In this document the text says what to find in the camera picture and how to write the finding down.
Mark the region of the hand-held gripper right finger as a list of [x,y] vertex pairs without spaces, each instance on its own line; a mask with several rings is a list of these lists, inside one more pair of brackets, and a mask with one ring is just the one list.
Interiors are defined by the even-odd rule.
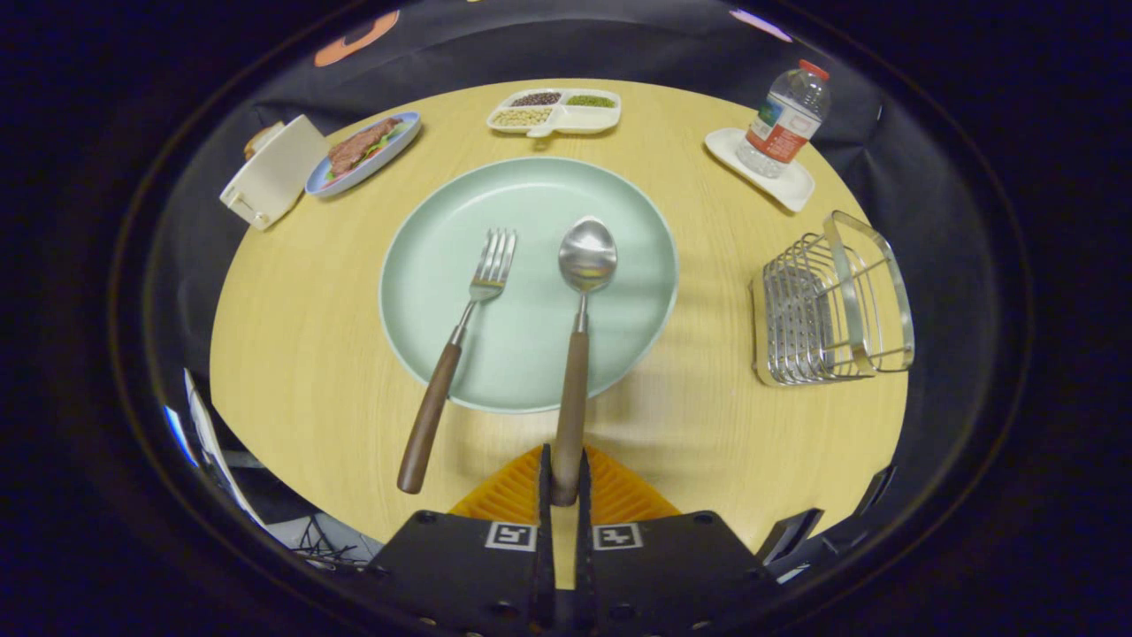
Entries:
[[707,636],[758,609],[772,576],[711,510],[680,513],[586,445],[578,481],[577,614],[589,636]]

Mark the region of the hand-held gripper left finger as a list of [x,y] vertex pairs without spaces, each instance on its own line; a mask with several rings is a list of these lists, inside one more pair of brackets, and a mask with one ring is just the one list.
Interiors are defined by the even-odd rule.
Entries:
[[554,625],[548,456],[538,445],[449,513],[409,516],[368,563],[379,599],[451,636],[534,636]]

